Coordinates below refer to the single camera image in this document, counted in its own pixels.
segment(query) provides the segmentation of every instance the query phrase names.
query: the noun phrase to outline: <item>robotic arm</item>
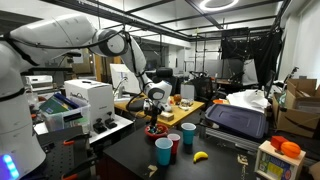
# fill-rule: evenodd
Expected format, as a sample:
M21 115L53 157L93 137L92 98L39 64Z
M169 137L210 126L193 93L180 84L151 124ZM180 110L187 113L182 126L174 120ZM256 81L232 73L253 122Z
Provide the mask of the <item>robotic arm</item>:
M83 15L65 15L22 26L0 36L0 174L20 179L44 160L35 133L20 72L70 49L89 48L101 56L121 56L152 100L154 109L170 110L171 85L153 83L144 73L145 57L126 32L96 30Z

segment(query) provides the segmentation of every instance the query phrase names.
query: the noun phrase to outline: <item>fluorescent light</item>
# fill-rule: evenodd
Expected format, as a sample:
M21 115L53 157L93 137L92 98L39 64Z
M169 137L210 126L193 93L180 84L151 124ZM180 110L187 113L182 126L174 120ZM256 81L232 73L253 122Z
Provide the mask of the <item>fluorescent light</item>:
M210 2L211 0L203 0L200 4L199 4L199 7L202 9L202 10L206 10L206 11L221 11L223 9L227 9L229 7L232 7L234 6L235 4L237 4L239 2L239 0L233 0L232 3L229 3L227 5L224 5L224 6L220 6L220 7L215 7L215 8L208 8L206 6L206 4L208 2Z

